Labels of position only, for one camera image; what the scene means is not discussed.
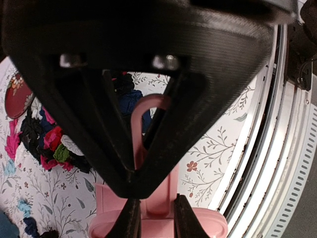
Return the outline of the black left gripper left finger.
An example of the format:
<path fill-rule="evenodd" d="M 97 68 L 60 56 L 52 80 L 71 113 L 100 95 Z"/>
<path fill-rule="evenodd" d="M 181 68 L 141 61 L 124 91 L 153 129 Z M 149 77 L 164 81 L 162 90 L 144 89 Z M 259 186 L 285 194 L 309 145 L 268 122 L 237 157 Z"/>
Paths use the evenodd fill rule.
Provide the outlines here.
<path fill-rule="evenodd" d="M 128 199 L 120 212 L 113 228 L 113 238 L 141 237 L 141 208 L 140 200 Z"/>

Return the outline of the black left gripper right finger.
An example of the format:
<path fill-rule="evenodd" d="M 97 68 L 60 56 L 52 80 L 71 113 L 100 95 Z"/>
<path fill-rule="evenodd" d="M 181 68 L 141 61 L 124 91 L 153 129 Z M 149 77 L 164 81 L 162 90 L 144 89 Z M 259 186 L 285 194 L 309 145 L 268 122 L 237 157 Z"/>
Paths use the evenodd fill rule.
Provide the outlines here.
<path fill-rule="evenodd" d="M 174 237 L 207 237 L 185 195 L 178 194 L 174 201 Z"/>

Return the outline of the pink plastic dustpan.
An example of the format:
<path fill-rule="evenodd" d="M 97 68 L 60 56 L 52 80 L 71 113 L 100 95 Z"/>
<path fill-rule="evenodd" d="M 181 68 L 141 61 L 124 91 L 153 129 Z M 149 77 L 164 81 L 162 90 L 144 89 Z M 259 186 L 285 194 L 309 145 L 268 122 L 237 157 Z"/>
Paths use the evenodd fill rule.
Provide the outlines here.
<path fill-rule="evenodd" d="M 174 201 L 178 195 L 178 168 L 147 199 L 140 200 L 141 238 L 174 238 Z M 89 226 L 89 237 L 112 238 L 112 228 L 127 199 L 120 198 L 105 184 L 97 183 L 97 215 Z M 219 212 L 193 208 L 207 238 L 224 238 L 228 233 L 225 217 Z"/>

